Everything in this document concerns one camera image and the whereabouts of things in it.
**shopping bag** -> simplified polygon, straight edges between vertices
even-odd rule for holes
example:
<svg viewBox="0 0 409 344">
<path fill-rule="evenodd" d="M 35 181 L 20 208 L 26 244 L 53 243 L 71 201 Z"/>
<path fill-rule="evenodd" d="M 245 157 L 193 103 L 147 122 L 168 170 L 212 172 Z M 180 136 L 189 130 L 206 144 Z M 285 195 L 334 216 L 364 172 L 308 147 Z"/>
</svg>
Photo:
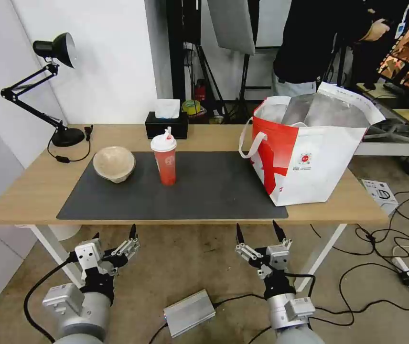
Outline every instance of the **shopping bag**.
<svg viewBox="0 0 409 344">
<path fill-rule="evenodd" d="M 243 128 L 239 153 L 276 206 L 325 202 L 368 127 L 384 119 L 368 99 L 322 83 L 316 95 L 265 99 Z M 245 154 L 251 120 L 253 142 Z"/>
</svg>

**concrete floor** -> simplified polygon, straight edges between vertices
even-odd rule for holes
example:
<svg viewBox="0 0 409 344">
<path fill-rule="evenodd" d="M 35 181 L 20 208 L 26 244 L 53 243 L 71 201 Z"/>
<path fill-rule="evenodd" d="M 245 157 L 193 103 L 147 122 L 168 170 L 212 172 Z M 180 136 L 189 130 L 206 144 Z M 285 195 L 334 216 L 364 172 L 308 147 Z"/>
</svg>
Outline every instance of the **concrete floor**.
<svg viewBox="0 0 409 344">
<path fill-rule="evenodd" d="M 404 175 L 391 158 L 356 157 L 351 169 L 357 177 L 389 183 L 393 192 L 409 190 L 409 177 Z M 399 201 L 409 197 L 400 195 Z M 409 203 L 401 211 L 409 215 Z M 396 216 L 394 229 L 409 234 L 409 221 Z M 246 242 L 254 247 L 274 244 L 271 226 L 243 226 Z M 319 233 L 330 228 L 318 227 Z M 73 238 L 64 242 L 71 250 L 79 241 L 91 238 L 99 231 L 106 248 L 116 247 L 128 236 L 127 226 L 85 226 Z M 291 269 L 298 271 L 319 238 L 307 226 L 287 227 L 293 239 Z M 141 248 L 136 259 L 121 271 L 116 279 L 116 301 L 111 309 L 107 343 L 148 343 L 162 324 L 162 310 L 192 293 L 206 288 L 213 301 L 247 292 L 262 294 L 263 283 L 253 268 L 235 252 L 234 226 L 139 226 Z M 390 255 L 392 237 L 378 245 L 382 254 Z M 354 234 L 349 226 L 337 247 L 366 252 L 369 245 Z M 332 250 L 316 273 L 317 283 L 313 302 L 330 310 L 344 310 L 338 293 L 338 281 L 348 268 L 365 263 L 384 261 L 371 255 L 355 257 Z M 22 303 L 27 290 L 55 266 L 52 258 L 37 243 L 0 296 L 0 343 L 35 344 L 47 340 L 25 320 Z M 52 276 L 33 295 L 30 310 L 36 321 L 55 335 L 55 321 L 41 307 L 41 301 L 51 286 L 67 283 L 62 271 Z M 409 289 L 402 286 L 394 273 L 379 267 L 363 267 L 351 272 L 343 282 L 343 292 L 353 309 L 381 298 L 409 308 Z M 264 301 L 245 298 L 219 307 L 216 317 L 172 340 L 163 330 L 156 344 L 247 343 L 260 329 L 269 325 L 268 308 Z M 330 316 L 317 311 L 316 316 L 345 323 L 350 315 Z M 409 312 L 388 304 L 372 306 L 356 315 L 351 327 L 338 327 L 312 321 L 313 329 L 327 344 L 405 344 L 409 343 Z M 269 331 L 255 344 L 273 344 L 275 335 Z"/>
</svg>

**beige bowl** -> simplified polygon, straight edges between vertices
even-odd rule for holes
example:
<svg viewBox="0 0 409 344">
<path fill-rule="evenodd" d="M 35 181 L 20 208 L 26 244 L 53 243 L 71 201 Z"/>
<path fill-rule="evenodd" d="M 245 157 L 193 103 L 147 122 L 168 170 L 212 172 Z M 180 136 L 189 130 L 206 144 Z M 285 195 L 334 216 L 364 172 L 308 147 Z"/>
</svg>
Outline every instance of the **beige bowl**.
<svg viewBox="0 0 409 344">
<path fill-rule="evenodd" d="M 105 147 L 93 158 L 96 173 L 114 183 L 125 181 L 135 165 L 134 155 L 124 147 Z"/>
</svg>

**hand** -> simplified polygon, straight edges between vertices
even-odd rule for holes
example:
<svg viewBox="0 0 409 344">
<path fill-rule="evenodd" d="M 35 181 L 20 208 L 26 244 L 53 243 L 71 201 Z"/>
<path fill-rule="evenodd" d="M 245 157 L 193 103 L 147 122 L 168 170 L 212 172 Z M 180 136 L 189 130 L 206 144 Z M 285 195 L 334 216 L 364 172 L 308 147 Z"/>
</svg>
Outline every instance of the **hand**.
<svg viewBox="0 0 409 344">
<path fill-rule="evenodd" d="M 385 19 L 379 19 L 374 22 L 367 35 L 362 40 L 369 42 L 378 41 L 385 33 L 389 31 L 389 26 L 383 24 L 384 21 Z"/>
</svg>

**desk lamp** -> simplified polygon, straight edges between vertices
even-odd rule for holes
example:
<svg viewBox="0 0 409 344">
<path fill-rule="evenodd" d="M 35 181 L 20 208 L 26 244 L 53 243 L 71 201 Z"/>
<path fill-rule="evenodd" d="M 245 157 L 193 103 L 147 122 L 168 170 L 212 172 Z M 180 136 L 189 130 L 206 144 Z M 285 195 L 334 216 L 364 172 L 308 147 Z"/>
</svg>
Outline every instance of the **desk lamp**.
<svg viewBox="0 0 409 344">
<path fill-rule="evenodd" d="M 77 61 L 74 41 L 71 35 L 66 32 L 60 34 L 52 42 L 35 41 L 32 44 L 32 48 L 34 52 L 38 56 L 43 57 L 43 59 L 48 62 L 48 64 L 41 70 L 26 77 L 22 81 L 10 87 L 4 88 L 3 90 L 1 90 L 0 95 L 8 101 L 11 101 L 12 103 L 25 109 L 26 111 L 31 112 L 33 115 L 39 117 L 41 120 L 47 122 L 48 124 L 53 125 L 56 128 L 56 131 L 52 136 L 53 145 L 55 145 L 56 147 L 74 146 L 85 138 L 82 130 L 77 128 L 68 128 L 63 124 L 62 120 L 46 115 L 20 100 L 20 96 L 23 93 L 28 92 L 29 90 L 35 88 L 36 86 L 42 84 L 43 82 L 53 78 L 58 74 L 59 65 L 54 62 L 54 58 L 64 63 L 66 66 L 74 68 Z M 24 85 L 26 81 L 45 71 L 48 71 L 51 74 L 33 84 Z"/>
</svg>

